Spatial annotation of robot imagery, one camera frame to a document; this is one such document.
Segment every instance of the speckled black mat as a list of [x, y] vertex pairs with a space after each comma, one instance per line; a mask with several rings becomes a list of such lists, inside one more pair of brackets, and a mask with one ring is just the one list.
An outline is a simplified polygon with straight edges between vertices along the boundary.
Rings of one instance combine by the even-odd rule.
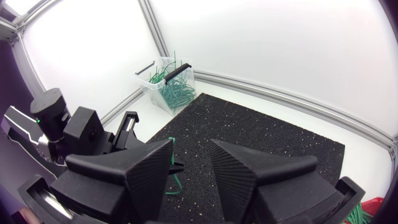
[[[281, 156], [314, 155], [318, 173], [335, 185], [345, 146], [266, 114], [201, 94], [149, 142], [175, 137], [175, 157], [185, 164], [178, 174], [183, 191], [164, 195], [159, 221], [223, 221], [220, 197], [207, 153], [211, 138]], [[166, 190], [178, 190], [169, 177]]]

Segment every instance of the green zip tie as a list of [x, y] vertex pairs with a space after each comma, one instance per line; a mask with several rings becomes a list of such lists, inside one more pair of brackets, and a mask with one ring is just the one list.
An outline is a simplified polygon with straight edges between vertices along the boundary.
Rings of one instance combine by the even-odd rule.
[[[173, 144], [174, 144], [175, 138], [169, 137], [169, 139], [172, 139], [172, 140], [173, 140]], [[174, 165], [174, 152], [173, 152], [173, 154], [172, 154], [172, 165]], [[176, 195], [176, 194], [179, 194], [180, 191], [182, 190], [182, 184], [181, 184], [180, 180], [178, 179], [177, 175], [176, 175], [176, 174], [173, 174], [173, 176], [174, 176], [174, 180], [176, 181], [176, 183], [177, 183], [178, 186], [180, 187], [180, 190], [178, 190], [178, 191], [176, 191], [176, 192], [165, 192], [164, 194], [167, 194], [167, 195]]]

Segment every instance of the plastic bin handle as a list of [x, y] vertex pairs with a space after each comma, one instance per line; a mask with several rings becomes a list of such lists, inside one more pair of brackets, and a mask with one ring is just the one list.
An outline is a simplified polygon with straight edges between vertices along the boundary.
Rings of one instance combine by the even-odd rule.
[[166, 77], [164, 77], [164, 79], [166, 81], [165, 84], [167, 85], [168, 81], [170, 81], [172, 78], [176, 77], [179, 73], [182, 73], [187, 68], [192, 68], [192, 66], [188, 63], [185, 63], [185, 64], [179, 66], [178, 68], [176, 68], [174, 71], [170, 72], [168, 75], [166, 75]]

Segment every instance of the metal frame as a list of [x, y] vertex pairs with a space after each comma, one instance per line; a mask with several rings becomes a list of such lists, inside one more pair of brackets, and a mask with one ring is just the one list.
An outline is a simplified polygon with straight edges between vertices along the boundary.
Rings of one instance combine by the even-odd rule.
[[0, 40], [9, 40], [17, 31], [14, 24], [0, 17]]
[[[28, 88], [30, 85], [29, 90], [33, 95], [45, 91], [45, 88], [41, 83], [40, 78], [37, 76], [32, 62], [30, 61], [29, 55], [26, 52], [22, 39], [23, 31], [25, 30], [26, 26], [30, 22], [32, 22], [39, 14], [43, 13], [49, 6], [57, 1], [58, 0], [43, 0], [39, 2], [40, 4], [36, 5], [36, 7], [29, 12], [29, 15], [25, 17], [23, 21], [18, 23], [16, 28], [17, 35], [14, 40], [11, 41], [11, 44], [14, 44], [14, 48], [16, 46], [18, 48], [19, 44], [19, 47], [22, 49], [21, 52], [17, 52], [17, 50], [13, 48], [13, 52], [21, 73], [24, 73], [22, 74], [22, 76], [24, 77]], [[165, 45], [149, 0], [138, 0], [138, 2], [147, 22], [148, 28], [152, 34], [152, 38], [154, 39], [155, 45], [159, 51], [159, 55], [163, 57], [168, 57], [169, 52]], [[394, 175], [398, 163], [398, 137], [394, 138], [386, 134], [384, 131], [381, 131], [380, 129], [374, 127], [373, 125], [365, 121], [361, 121], [360, 119], [344, 113], [336, 108], [332, 108], [331, 106], [324, 105], [322, 103], [286, 91], [204, 71], [195, 70], [194, 76], [197, 80], [200, 80], [202, 82], [207, 82], [212, 85], [219, 85], [249, 95], [264, 98], [269, 101], [273, 101], [275, 103], [310, 114], [317, 118], [324, 119], [325, 121], [329, 121], [342, 128], [352, 131], [388, 150], [392, 160], [392, 175]], [[122, 102], [115, 106], [108, 114], [106, 114], [101, 119], [102, 124], [107, 125], [108, 123], [110, 123], [112, 119], [122, 113], [123, 110], [125, 110], [129, 105], [131, 105], [142, 95], [143, 93], [141, 90], [137, 90], [134, 93], [131, 93], [131, 95], [122, 100]]]
[[152, 34], [157, 50], [161, 57], [169, 57], [169, 51], [167, 50], [166, 44], [164, 42], [162, 33], [160, 32], [159, 26], [155, 18], [155, 14], [150, 6], [149, 0], [138, 0], [141, 7], [142, 13], [147, 21], [148, 28]]

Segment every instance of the ribbed surface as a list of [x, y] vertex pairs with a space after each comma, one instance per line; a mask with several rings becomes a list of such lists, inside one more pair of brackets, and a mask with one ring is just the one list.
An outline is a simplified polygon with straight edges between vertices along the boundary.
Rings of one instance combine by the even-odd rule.
[[256, 185], [255, 175], [215, 143], [211, 143], [210, 156], [225, 220], [241, 223]]
[[172, 152], [173, 143], [169, 141], [126, 174], [134, 208], [140, 216], [140, 220], [133, 220], [134, 223], [157, 219]]

